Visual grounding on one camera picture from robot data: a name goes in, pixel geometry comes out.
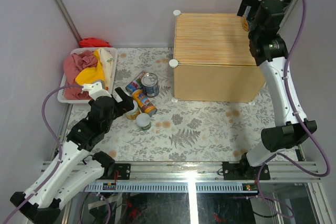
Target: bamboo slat top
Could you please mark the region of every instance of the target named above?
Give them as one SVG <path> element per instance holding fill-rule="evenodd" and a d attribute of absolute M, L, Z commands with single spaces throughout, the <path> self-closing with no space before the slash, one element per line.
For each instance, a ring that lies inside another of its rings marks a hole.
<path fill-rule="evenodd" d="M 182 13 L 176 18 L 175 59 L 189 64 L 255 66 L 241 19 L 236 14 Z"/>

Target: tabletop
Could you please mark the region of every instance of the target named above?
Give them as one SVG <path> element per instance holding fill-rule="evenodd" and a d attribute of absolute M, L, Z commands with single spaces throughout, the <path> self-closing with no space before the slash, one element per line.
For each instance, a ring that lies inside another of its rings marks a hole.
<path fill-rule="evenodd" d="M 93 153 L 104 151 L 117 161 L 237 161 L 261 141 L 263 128 L 274 126 L 267 87 L 250 103 L 173 102 L 172 48 L 119 48 L 118 53 L 113 88 L 125 91 L 142 70 L 156 74 L 160 93 L 150 100 L 158 111 L 147 131 L 125 116 L 117 118 Z M 88 104 L 73 105 L 67 133 L 89 110 Z M 285 153 L 297 160 L 295 150 Z"/>

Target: black and white robotic arm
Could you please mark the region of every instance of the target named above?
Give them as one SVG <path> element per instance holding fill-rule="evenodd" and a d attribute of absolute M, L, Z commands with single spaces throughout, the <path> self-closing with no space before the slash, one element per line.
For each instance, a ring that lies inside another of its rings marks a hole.
<path fill-rule="evenodd" d="M 56 172 L 52 174 L 59 155 L 28 189 L 15 192 L 10 199 L 15 206 L 19 206 L 29 195 L 34 194 L 20 209 L 34 224 L 54 223 L 67 202 L 85 186 L 101 177 L 114 178 L 114 159 L 105 152 L 93 154 L 92 160 L 84 168 L 72 176 L 70 173 L 109 132 L 113 120 L 134 109 L 133 100 L 120 88 L 116 88 L 122 100 L 117 102 L 102 88 L 100 82 L 85 84 L 83 90 L 89 91 L 94 99 L 89 102 L 91 110 L 67 135 L 62 146 L 62 160 Z M 50 175 L 50 180 L 35 192 Z"/>
<path fill-rule="evenodd" d="M 263 129 L 261 142 L 242 156 L 241 169 L 260 166 L 276 152 L 293 148 L 308 138 L 290 106 L 284 82 L 284 66 L 288 56 L 286 43 L 278 34 L 280 23 L 291 0 L 242 0 L 238 16 L 246 17 L 250 23 L 250 52 L 266 79 L 275 115 L 275 127 Z M 313 133 L 315 121 L 308 121 L 297 97 L 290 70 L 287 76 L 289 90 L 301 120 Z"/>

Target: cardboard box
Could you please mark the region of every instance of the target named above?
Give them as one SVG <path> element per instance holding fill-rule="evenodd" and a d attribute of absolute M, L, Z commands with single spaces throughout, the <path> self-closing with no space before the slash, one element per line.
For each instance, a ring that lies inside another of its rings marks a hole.
<path fill-rule="evenodd" d="M 241 24 L 235 14 L 182 13 L 176 18 L 175 98 L 249 102 L 256 97 L 265 80 Z"/>

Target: vented metal strip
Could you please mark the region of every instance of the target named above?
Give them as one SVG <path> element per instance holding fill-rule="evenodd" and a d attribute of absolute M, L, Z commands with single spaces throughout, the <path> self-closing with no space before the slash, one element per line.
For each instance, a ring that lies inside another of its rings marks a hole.
<path fill-rule="evenodd" d="M 86 192 L 123 193 L 187 193 L 188 183 L 133 183 L 118 182 L 107 186 L 103 182 L 89 184 Z M 196 183 L 197 193 L 256 193 L 243 190 L 242 183 Z"/>

